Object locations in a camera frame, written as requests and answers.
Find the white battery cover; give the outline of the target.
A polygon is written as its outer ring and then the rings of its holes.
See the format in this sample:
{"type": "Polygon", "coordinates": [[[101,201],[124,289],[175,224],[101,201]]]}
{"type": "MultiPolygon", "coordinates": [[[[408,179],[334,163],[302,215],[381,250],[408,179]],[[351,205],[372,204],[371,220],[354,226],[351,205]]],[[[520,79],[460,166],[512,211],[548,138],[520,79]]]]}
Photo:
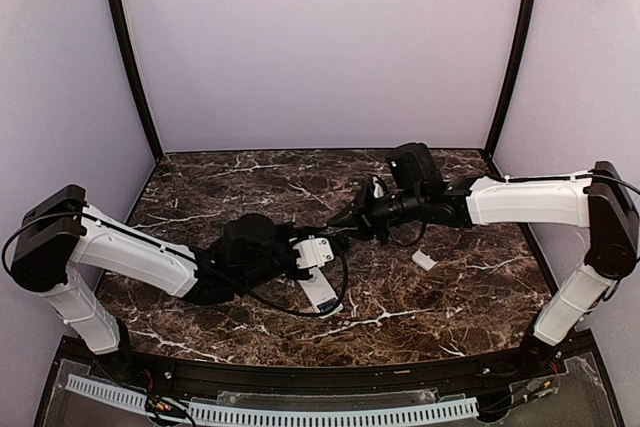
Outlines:
{"type": "Polygon", "coordinates": [[[424,271],[432,270],[437,262],[433,260],[429,255],[425,254],[421,250],[416,250],[412,254],[412,262],[415,263],[418,267],[420,267],[424,271]]]}

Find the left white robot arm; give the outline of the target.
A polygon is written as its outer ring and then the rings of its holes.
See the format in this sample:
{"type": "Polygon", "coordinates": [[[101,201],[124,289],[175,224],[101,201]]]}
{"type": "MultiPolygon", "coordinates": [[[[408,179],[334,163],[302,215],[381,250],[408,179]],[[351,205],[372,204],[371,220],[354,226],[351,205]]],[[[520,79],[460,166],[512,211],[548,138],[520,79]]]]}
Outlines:
{"type": "Polygon", "coordinates": [[[229,302],[280,275],[307,280],[315,265],[311,244],[291,223],[247,214],[201,249],[127,227],[87,203],[85,194],[68,185],[30,210],[7,241],[15,248],[13,257],[2,263],[20,287],[45,298],[96,355],[118,351],[126,335],[77,265],[124,275],[203,306],[229,302]]]}

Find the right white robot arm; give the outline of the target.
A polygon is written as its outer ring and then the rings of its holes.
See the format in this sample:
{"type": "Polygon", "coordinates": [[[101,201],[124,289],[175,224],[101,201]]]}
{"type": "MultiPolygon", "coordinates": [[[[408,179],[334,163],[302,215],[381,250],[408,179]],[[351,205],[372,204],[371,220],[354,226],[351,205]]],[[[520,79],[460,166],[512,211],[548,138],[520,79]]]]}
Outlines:
{"type": "Polygon", "coordinates": [[[563,224],[586,228],[584,260],[541,310],[532,337],[557,346],[615,283],[639,262],[639,212],[615,167],[599,161],[586,171],[543,177],[460,177],[445,180],[423,143],[389,151],[393,191],[377,176],[328,221],[351,236],[386,244],[390,230],[412,221],[472,227],[498,223],[563,224]]]}

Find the white remote control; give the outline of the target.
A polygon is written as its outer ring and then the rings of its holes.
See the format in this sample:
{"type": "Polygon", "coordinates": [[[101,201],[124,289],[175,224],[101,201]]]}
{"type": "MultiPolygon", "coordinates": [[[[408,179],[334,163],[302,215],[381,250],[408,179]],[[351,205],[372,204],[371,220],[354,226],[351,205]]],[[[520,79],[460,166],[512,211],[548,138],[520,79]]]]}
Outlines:
{"type": "MultiPolygon", "coordinates": [[[[324,276],[320,268],[311,268],[309,270],[311,278],[308,280],[298,280],[298,285],[302,288],[307,299],[311,303],[311,308],[315,313],[320,313],[317,306],[327,301],[337,301],[337,293],[331,286],[327,278],[324,276]]],[[[334,311],[328,313],[320,313],[321,319],[326,319],[332,315],[340,313],[343,310],[343,304],[334,311]]]]}

